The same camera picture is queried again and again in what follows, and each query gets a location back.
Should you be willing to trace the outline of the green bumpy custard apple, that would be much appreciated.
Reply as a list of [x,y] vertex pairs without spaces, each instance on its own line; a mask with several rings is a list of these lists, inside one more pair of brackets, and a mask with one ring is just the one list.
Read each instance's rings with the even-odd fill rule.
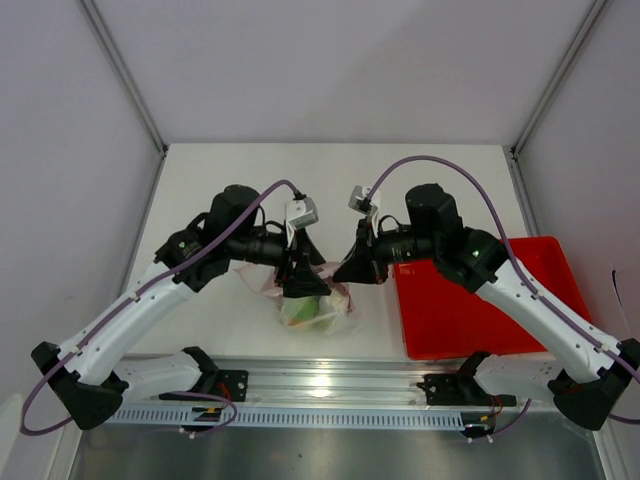
[[313,320],[320,309],[320,300],[317,296],[300,298],[285,298],[282,305],[282,314],[291,324]]

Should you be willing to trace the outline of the clear zip top bag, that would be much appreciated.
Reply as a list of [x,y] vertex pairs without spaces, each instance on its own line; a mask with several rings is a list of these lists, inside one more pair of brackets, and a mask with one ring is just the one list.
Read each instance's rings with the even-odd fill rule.
[[314,266],[314,271],[330,288],[328,296],[285,298],[276,285],[275,268],[246,264],[235,269],[245,286],[274,305],[280,324],[292,332],[314,332],[324,335],[346,335],[357,329],[358,315],[348,284],[336,284],[332,274],[339,262]]

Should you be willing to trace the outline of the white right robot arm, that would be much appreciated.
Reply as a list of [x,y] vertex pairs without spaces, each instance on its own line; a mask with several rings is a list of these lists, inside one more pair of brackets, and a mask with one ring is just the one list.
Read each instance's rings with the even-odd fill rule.
[[552,355],[550,362],[477,353],[459,369],[458,395],[479,403],[512,395],[552,403],[576,425],[598,431],[639,369],[639,343],[618,340],[567,306],[514,255],[508,240],[464,226],[454,198],[437,184],[405,196],[407,225],[379,228],[376,192],[354,188],[350,208],[363,214],[352,249],[350,283],[382,284],[393,264],[429,259],[449,282],[514,320]]

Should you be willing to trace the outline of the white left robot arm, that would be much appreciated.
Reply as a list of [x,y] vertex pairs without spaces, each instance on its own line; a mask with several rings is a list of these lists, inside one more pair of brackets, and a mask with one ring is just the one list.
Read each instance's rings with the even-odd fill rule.
[[43,342],[31,353],[68,419],[94,429],[123,405],[158,397],[214,400],[240,398],[210,356],[197,346],[142,361],[126,353],[160,320],[189,301],[234,261],[264,266],[271,273],[262,295],[277,306],[284,326],[296,331],[337,331],[353,310],[348,288],[335,282],[327,262],[308,236],[318,213],[313,200],[295,192],[284,219],[267,219],[264,195],[230,185],[209,210],[171,234],[134,286],[98,318],[62,343]]

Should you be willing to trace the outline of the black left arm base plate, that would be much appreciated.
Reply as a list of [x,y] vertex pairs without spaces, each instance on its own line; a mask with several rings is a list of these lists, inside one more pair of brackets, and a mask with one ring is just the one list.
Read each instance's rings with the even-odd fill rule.
[[223,369],[216,373],[204,374],[189,392],[220,396],[232,402],[244,402],[248,385],[248,371]]

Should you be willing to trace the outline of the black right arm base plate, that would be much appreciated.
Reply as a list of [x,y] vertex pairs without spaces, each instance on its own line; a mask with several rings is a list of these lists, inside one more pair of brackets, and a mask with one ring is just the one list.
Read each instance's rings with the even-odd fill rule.
[[457,373],[426,374],[416,387],[424,392],[430,406],[514,407],[515,396],[486,393],[470,376]]

